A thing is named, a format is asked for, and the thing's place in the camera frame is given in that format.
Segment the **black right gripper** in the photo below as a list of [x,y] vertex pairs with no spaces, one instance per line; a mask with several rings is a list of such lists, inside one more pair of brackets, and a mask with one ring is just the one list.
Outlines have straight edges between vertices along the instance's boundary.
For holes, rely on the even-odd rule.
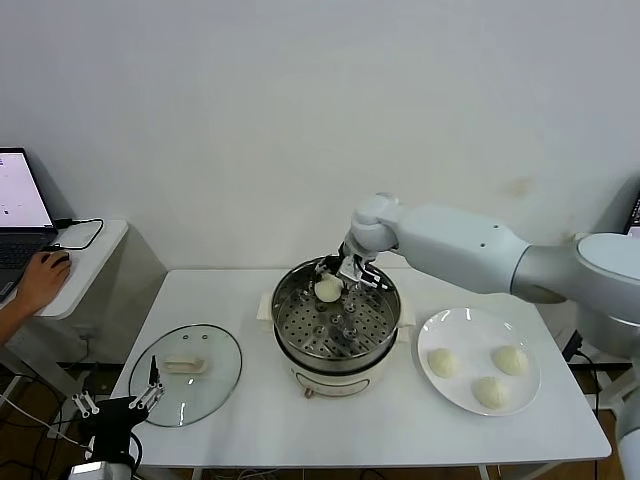
[[360,295],[359,283],[372,286],[373,276],[365,269],[363,257],[346,243],[340,245],[338,253],[339,256],[326,256],[316,263],[315,279],[321,280],[328,274],[344,280],[343,309],[355,311]]

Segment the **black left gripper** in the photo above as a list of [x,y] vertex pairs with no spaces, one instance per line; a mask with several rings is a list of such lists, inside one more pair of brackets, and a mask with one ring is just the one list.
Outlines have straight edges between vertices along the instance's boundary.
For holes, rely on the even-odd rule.
[[72,396],[82,417],[82,436],[93,439],[91,461],[108,463],[134,463],[130,455],[132,430],[143,423],[149,411],[164,395],[156,356],[151,356],[149,379],[142,393],[134,397],[121,397],[94,402],[88,392]]

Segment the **person's bare hand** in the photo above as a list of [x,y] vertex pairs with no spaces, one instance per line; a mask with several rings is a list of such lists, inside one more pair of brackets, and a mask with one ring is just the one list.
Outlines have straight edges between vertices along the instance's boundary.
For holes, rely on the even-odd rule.
[[67,252],[40,252],[29,262],[18,286],[15,304],[25,316],[31,316],[55,299],[71,273]]

